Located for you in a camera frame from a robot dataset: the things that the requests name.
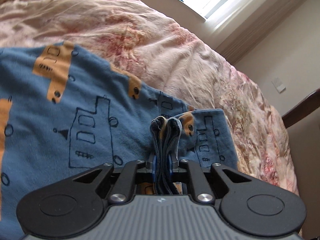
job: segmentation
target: blue blanket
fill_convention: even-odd
[[[71,42],[2,48],[0,68],[0,239],[23,235],[15,209],[30,191],[102,163],[146,160],[158,116],[181,123],[179,159],[236,168],[222,110],[195,110]]]

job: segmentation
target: tie-dye blanket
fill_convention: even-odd
[[[198,109],[224,110],[239,170],[298,193],[288,134],[259,87],[139,0],[0,0],[0,47],[69,40]]]

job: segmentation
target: wrinkled fabric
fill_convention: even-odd
[[[239,171],[298,194],[288,134],[259,87],[139,0],[0,0],[0,46],[69,40],[197,109],[221,108]]]
[[[103,163],[123,167],[156,149],[155,183],[171,188],[169,194],[178,193],[169,181],[171,150],[202,167],[237,167],[221,109],[189,111],[182,100],[69,41],[0,48],[0,69],[0,239],[22,237],[15,211],[24,195]]]

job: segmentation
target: brown wooden bed frame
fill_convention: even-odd
[[[282,116],[284,126],[289,128],[320,107],[320,88],[313,91],[294,108]]]

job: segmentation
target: light switch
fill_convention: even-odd
[[[272,80],[272,83],[275,86],[276,90],[279,92],[279,94],[285,91],[285,85],[282,83],[280,78],[276,77],[274,80]]]

